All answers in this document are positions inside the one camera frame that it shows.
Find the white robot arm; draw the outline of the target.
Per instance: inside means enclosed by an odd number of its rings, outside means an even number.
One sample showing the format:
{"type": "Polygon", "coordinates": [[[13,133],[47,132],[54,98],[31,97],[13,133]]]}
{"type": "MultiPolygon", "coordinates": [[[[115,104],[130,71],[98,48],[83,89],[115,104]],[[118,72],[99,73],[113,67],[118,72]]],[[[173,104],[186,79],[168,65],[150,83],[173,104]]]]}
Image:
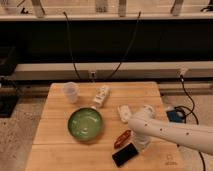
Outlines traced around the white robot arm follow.
{"type": "Polygon", "coordinates": [[[152,137],[213,155],[213,127],[160,121],[150,105],[142,106],[128,121],[131,138],[138,150],[145,149],[152,137]]]}

